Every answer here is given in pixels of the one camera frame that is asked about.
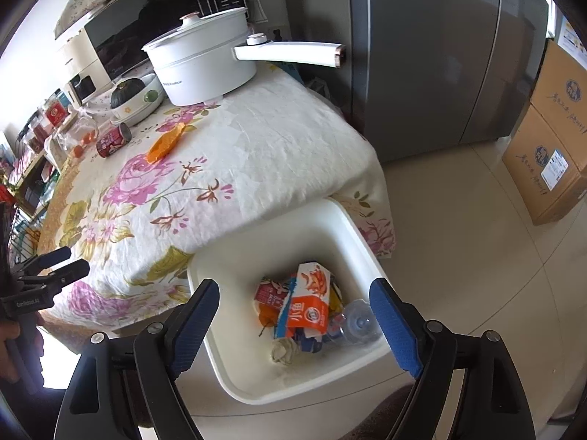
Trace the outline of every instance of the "beige floor tile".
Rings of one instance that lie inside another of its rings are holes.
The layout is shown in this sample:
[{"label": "beige floor tile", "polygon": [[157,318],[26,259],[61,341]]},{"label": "beige floor tile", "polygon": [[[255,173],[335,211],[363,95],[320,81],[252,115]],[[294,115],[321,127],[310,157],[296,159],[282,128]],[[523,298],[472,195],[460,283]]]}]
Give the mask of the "beige floor tile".
[{"label": "beige floor tile", "polygon": [[577,378],[587,361],[587,207],[545,264],[561,323],[565,383]]},{"label": "beige floor tile", "polygon": [[459,397],[461,395],[461,388],[463,386],[464,370],[453,371],[453,378],[450,381],[450,388],[444,403],[442,415],[436,427],[436,438],[438,440],[445,440],[450,433],[450,428],[453,426],[455,412],[459,404]]},{"label": "beige floor tile", "polygon": [[470,332],[541,268],[510,199],[469,146],[384,171],[397,249],[382,266],[400,297],[426,319]]},{"label": "beige floor tile", "polygon": [[566,393],[565,397],[553,413],[554,418],[565,417],[567,415],[574,414],[577,406],[579,405],[579,400],[581,394],[583,393],[583,389],[585,388],[585,382],[587,382],[587,366],[584,365],[569,388],[569,391]]},{"label": "beige floor tile", "polygon": [[507,196],[510,198],[522,219],[526,230],[528,230],[534,245],[536,245],[536,250],[538,250],[542,262],[545,263],[562,241],[570,226],[573,224],[573,221],[575,221],[583,203],[578,203],[562,220],[534,226],[514,180],[504,163],[501,161],[501,156],[506,150],[509,142],[509,137],[503,137],[495,142],[475,143],[472,144],[471,147],[483,160],[486,166],[489,167],[504,191],[506,191]]},{"label": "beige floor tile", "polygon": [[194,417],[206,440],[337,440],[388,395],[410,383],[408,374],[322,404],[271,414]]},{"label": "beige floor tile", "polygon": [[[534,425],[540,430],[565,394],[557,310],[544,270],[472,335],[480,336],[488,329],[497,331],[506,343],[528,398]],[[436,430],[438,440],[447,438],[450,431],[463,373],[459,371],[453,376]]]},{"label": "beige floor tile", "polygon": [[234,400],[222,389],[216,380],[208,355],[202,348],[196,356],[192,368],[179,376],[177,388],[191,415],[262,414],[323,403],[397,378],[403,373],[404,371],[398,367],[390,353],[343,379],[313,391],[265,406],[249,406]]}]

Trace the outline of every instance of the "floral tablecloth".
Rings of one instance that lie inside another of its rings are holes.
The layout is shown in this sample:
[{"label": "floral tablecloth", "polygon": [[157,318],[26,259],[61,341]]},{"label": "floral tablecloth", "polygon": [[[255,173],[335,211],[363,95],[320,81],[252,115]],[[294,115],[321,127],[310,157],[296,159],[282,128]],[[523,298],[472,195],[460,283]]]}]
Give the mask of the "floral tablecloth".
[{"label": "floral tablecloth", "polygon": [[[177,147],[149,165],[145,153],[178,122]],[[39,247],[69,246],[90,275],[55,297],[51,317],[119,329],[184,303],[198,249],[245,225],[333,196],[378,256],[395,245],[375,151],[326,102],[266,63],[219,102],[166,99],[107,159],[95,148],[70,160]]]}]

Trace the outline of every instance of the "pot handle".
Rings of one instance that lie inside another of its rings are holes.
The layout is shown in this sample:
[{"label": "pot handle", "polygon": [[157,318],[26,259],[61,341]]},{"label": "pot handle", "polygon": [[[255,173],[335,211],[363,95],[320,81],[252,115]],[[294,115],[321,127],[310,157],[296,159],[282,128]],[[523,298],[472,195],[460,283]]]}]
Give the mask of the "pot handle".
[{"label": "pot handle", "polygon": [[283,61],[332,68],[339,68],[345,58],[345,48],[342,44],[308,41],[268,41],[262,44],[236,46],[234,53],[240,61]]}]

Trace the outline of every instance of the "orange snack bag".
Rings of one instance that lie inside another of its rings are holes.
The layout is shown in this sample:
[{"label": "orange snack bag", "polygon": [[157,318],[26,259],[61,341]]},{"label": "orange snack bag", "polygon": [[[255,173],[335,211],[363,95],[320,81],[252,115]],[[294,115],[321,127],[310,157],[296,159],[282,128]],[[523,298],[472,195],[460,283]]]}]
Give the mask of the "orange snack bag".
[{"label": "orange snack bag", "polygon": [[298,266],[287,320],[288,328],[306,328],[307,337],[326,334],[331,273],[312,262]]},{"label": "orange snack bag", "polygon": [[180,122],[171,131],[160,136],[145,155],[145,160],[149,164],[154,164],[163,159],[175,147],[185,129],[186,125]]},{"label": "orange snack bag", "polygon": [[263,328],[275,326],[279,315],[280,310],[277,308],[268,304],[259,304],[259,322]]}]

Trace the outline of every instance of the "person's hand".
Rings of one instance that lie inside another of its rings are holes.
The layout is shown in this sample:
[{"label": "person's hand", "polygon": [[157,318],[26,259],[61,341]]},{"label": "person's hand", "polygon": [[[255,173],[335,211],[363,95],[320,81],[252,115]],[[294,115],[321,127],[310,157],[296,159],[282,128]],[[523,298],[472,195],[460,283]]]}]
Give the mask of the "person's hand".
[{"label": "person's hand", "polygon": [[[36,321],[38,326],[45,324],[43,318],[39,313],[36,314]],[[21,334],[21,326],[14,321],[0,322],[0,378],[6,379],[12,384],[18,382],[20,376],[13,361],[10,359],[8,350],[6,348],[6,340],[16,339]],[[43,355],[43,336],[37,330],[34,336],[34,349],[39,357]]]},{"label": "person's hand", "polygon": [[20,376],[17,368],[12,363],[8,350],[6,349],[7,339],[16,339],[21,334],[21,327],[14,321],[0,322],[0,377],[14,384]]}]

